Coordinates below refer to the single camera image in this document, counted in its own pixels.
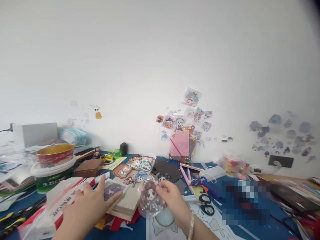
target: red and white packaging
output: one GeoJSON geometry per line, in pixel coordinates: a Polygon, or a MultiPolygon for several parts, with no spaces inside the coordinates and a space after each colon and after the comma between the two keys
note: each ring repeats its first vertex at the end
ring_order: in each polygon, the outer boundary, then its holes
{"type": "Polygon", "coordinates": [[[18,227],[20,239],[41,240],[52,238],[62,223],[62,207],[73,204],[75,191],[83,191],[83,184],[88,182],[91,186],[98,183],[97,178],[73,177],[61,181],[47,193],[47,202],[27,221],[18,227]]]}

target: red paper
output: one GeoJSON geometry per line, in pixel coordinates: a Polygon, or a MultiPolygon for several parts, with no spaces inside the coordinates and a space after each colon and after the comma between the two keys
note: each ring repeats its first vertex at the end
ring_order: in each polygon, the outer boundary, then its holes
{"type": "Polygon", "coordinates": [[[189,155],[189,131],[177,131],[170,142],[171,156],[188,156],[189,155]]]}

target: silver bracelet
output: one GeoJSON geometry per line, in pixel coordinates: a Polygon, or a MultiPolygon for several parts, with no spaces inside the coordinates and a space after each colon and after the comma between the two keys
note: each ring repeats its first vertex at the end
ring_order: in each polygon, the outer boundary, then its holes
{"type": "Polygon", "coordinates": [[[188,240],[192,239],[193,227],[194,227],[194,211],[191,211],[190,230],[189,230],[189,235],[188,235],[188,238],[187,238],[188,240]]]}

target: white box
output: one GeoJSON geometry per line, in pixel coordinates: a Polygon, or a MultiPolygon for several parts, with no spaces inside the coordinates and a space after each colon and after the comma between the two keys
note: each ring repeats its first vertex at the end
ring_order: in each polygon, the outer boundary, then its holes
{"type": "Polygon", "coordinates": [[[58,139],[57,123],[13,125],[16,150],[31,147],[41,142],[58,139]]]}

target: brown box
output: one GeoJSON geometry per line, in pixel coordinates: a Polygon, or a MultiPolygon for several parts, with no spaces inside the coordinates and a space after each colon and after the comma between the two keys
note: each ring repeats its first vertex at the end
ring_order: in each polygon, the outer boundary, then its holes
{"type": "Polygon", "coordinates": [[[85,160],[75,170],[75,176],[83,178],[97,177],[99,175],[99,170],[102,169],[102,165],[102,158],[85,160]]]}

